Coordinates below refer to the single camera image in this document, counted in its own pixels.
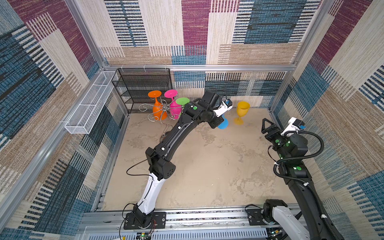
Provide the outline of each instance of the wire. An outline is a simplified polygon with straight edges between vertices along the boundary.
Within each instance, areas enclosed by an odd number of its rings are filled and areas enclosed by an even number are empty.
[[[268,147],[268,150],[267,150],[267,152],[268,152],[268,155],[269,155],[269,157],[270,157],[272,160],[274,160],[274,161],[276,162],[276,160],[275,160],[275,159],[273,159],[273,157],[271,156],[271,154],[269,154],[269,149],[270,149],[271,147],[273,147],[273,146],[271,145],[271,146],[269,146],[269,147]]]
[[[122,223],[123,223],[124,221],[125,221],[125,219],[121,222],[120,227],[119,227],[119,237],[120,237],[120,240],[122,240],[122,239],[121,239],[121,234],[120,234],[120,229],[121,229]]]
[[[136,163],[136,164],[133,165],[132,167],[128,168],[128,170],[126,171],[126,173],[127,173],[128,175],[130,175],[130,176],[150,176],[150,177],[152,178],[151,185],[149,186],[148,192],[147,192],[147,194],[145,195],[144,199],[148,196],[148,193],[149,193],[149,191],[151,190],[152,183],[153,183],[153,181],[154,181],[152,175],[149,175],[149,174],[129,174],[128,171],[129,171],[131,168],[133,168],[134,166],[139,165],[140,163],[145,162],[145,161],[146,161],[146,159],[143,160],[143,161],[141,161],[141,162]]]
[[[140,163],[145,162],[145,161],[146,161],[146,159],[143,160],[143,161],[141,161],[141,162],[136,163],[136,164],[133,165],[132,167],[128,168],[128,170],[126,171],[126,173],[127,173],[128,175],[130,175],[130,176],[150,176],[150,177],[152,178],[151,185],[149,186],[148,192],[147,192],[147,194],[145,195],[144,199],[148,196],[148,193],[149,193],[149,191],[151,190],[152,183],[153,183],[153,181],[154,181],[153,176],[151,176],[151,175],[149,175],[149,174],[129,174],[128,171],[129,171],[131,168],[133,168],[134,166],[137,166],[137,165],[139,165]],[[123,211],[121,212],[121,216],[122,216],[122,218],[123,218],[124,220],[121,222],[120,227],[119,227],[119,237],[120,237],[120,240],[122,240],[122,239],[121,239],[121,234],[120,234],[121,226],[122,226],[122,224],[124,223],[124,221],[125,221],[125,220],[127,219],[127,217],[128,217],[128,215],[127,215],[126,217],[124,217],[123,213],[124,213],[124,211],[125,211],[125,208],[126,208],[129,204],[125,205]]]
[[[121,212],[121,216],[123,219],[125,219],[124,217],[124,211],[125,211],[125,208],[128,206],[129,204],[125,205],[125,207],[123,208],[122,212]]]
[[[289,160],[299,160],[299,159],[307,159],[307,158],[311,158],[311,157],[315,157],[317,155],[319,155],[320,153],[322,153],[322,151],[324,150],[324,141],[323,139],[317,135],[316,133],[313,133],[313,132],[307,132],[307,131],[287,131],[285,132],[284,134],[284,137],[287,136],[287,134],[290,134],[290,133],[297,133],[297,134],[308,134],[308,135],[312,135],[312,136],[315,136],[319,142],[320,142],[320,149],[316,152],[316,153],[313,153],[313,154],[310,154],[310,155],[307,155],[307,156],[301,156],[301,157],[286,157],[286,158],[283,158],[283,159],[279,159],[276,163],[277,164],[281,164],[283,162],[286,162],[286,161],[289,161]],[[294,181],[298,181],[298,182],[301,182],[303,184],[306,184],[307,182],[302,180],[302,179],[299,179],[297,177],[291,177],[291,176],[285,176],[285,175],[281,175],[280,173],[277,172],[277,165],[275,164],[273,166],[273,173],[278,176],[278,177],[281,177],[281,178],[285,178],[285,179],[291,179],[291,180],[294,180]],[[311,192],[312,192],[312,195],[315,199],[315,202],[316,202],[316,205],[317,205],[317,208],[319,209],[319,212],[321,215],[327,215],[327,212],[324,208],[324,206],[322,205],[321,203],[321,199],[319,197],[319,195],[317,194],[316,190],[311,186],[311,185],[307,185],[306,186],[307,189],[309,189]],[[334,239],[337,239],[337,235],[336,235],[336,232],[334,231],[333,227],[332,227],[332,224],[329,222],[329,219],[328,218],[321,218],[325,224],[325,226],[327,227],[327,229],[329,230],[329,232],[331,233],[332,237]]]
[[[152,219],[153,220],[153,226],[151,228],[151,230],[149,231],[149,234],[152,234],[155,232],[155,228],[156,228],[156,220]]]
[[[247,206],[244,207],[244,211],[246,210],[247,207],[250,207],[250,206],[254,206],[254,207],[258,207],[260,209],[263,209],[263,208],[261,208],[259,206],[256,206],[255,204],[248,204]]]

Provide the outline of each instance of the white mesh basket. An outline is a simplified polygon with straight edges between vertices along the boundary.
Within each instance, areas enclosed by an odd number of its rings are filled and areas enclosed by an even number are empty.
[[[94,81],[81,103],[65,124],[70,134],[89,134],[109,94],[113,89],[112,80],[118,77],[114,71],[103,71]]]

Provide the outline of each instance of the wine glass base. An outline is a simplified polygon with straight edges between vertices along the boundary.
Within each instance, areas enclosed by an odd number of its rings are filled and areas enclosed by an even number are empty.
[[[236,125],[243,125],[243,124],[244,124],[243,119],[241,119],[241,118],[235,118],[235,119],[233,120],[233,122],[234,122]]]

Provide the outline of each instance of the metal profile bar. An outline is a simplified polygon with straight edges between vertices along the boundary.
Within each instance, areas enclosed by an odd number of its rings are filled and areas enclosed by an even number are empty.
[[[121,143],[124,139],[125,131],[126,131],[127,126],[128,126],[128,121],[129,121],[129,117],[125,116],[124,121],[121,125],[120,133],[119,133],[118,138],[116,140],[115,146],[113,147],[111,159],[109,160],[109,163],[108,163],[107,169],[105,171],[104,177],[101,181],[100,187],[99,187],[98,192],[96,194],[96,198],[95,198],[93,205],[92,205],[92,209],[94,211],[96,211],[98,209],[98,204],[99,204],[99,201],[101,199],[101,194],[105,193],[107,186],[109,184],[109,180],[111,179],[113,167],[115,166],[116,159],[117,159],[119,151],[120,151]]]
[[[83,89],[77,100],[73,103],[71,108],[65,114],[65,116],[59,121],[56,128],[53,130],[49,138],[45,141],[43,146],[37,152],[37,154],[33,157],[31,162],[28,164],[27,168],[21,174],[19,179],[10,189],[8,194],[4,197],[2,202],[0,203],[0,232],[4,229],[7,222],[11,219],[12,215],[19,207],[21,201],[31,188],[31,186],[35,183],[36,178],[40,174],[41,170],[44,168],[45,164],[50,159],[51,155],[55,152],[57,146],[64,138],[67,130],[64,128],[66,122],[69,117],[73,114],[77,106],[83,100],[85,94],[91,88],[92,83],[98,78],[101,74],[99,70],[89,81],[88,85]]]
[[[294,64],[265,64],[265,65],[120,65],[106,66],[105,71],[115,71],[119,68],[169,68],[170,71],[293,71]]]
[[[313,25],[311,29],[308,32],[307,37],[305,38],[303,45],[299,49],[299,52],[296,55],[295,63],[296,66],[298,63],[300,63],[305,55],[305,53],[308,51],[309,46],[312,45],[314,36],[316,35],[316,32],[319,30],[321,24],[323,23],[324,16],[329,12],[332,5],[334,3],[334,0],[323,0],[323,4],[320,6],[318,10],[317,17],[315,18]],[[283,82],[281,83],[277,93],[275,94],[275,97],[272,100],[270,111],[274,111],[277,104],[279,103],[281,97],[283,96],[283,93],[285,92],[288,83],[290,82],[293,74],[295,73],[295,70],[292,70],[290,73],[287,73],[283,79]]]
[[[88,45],[88,48],[90,49],[93,57],[95,58],[97,64],[99,65],[99,68],[103,68],[105,66],[104,56],[100,52],[100,49],[96,45],[91,33],[89,32],[88,27],[85,24],[85,21],[83,19],[83,16],[80,13],[80,10],[76,1],[65,0],[65,3],[67,4],[68,9],[70,10],[73,18],[75,19],[77,26],[79,27],[80,32],[83,35],[85,42]]]
[[[297,214],[300,211],[298,204],[288,204],[291,212]],[[187,209],[157,209],[167,212],[166,228],[159,231],[192,230],[192,229],[227,229],[227,228],[263,228],[280,227],[280,225],[250,226],[244,206],[241,207],[211,207],[211,208],[187,208]],[[120,227],[121,211],[101,211],[84,213],[78,227],[78,234],[116,232]],[[305,219],[300,218],[305,226]]]

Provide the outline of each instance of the metal vent grate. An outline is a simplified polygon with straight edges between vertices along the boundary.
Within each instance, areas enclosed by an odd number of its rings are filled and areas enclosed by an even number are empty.
[[[136,240],[136,232],[121,233],[126,240]],[[159,231],[152,235],[153,240],[220,240],[220,239],[265,239],[268,237],[265,228],[247,229],[210,229],[210,230],[171,230]],[[91,234],[88,240],[112,240],[119,238],[115,233]]]
[[[70,134],[89,134],[109,94],[113,89],[112,80],[117,79],[115,72],[103,71],[92,84],[81,103],[65,124]]]

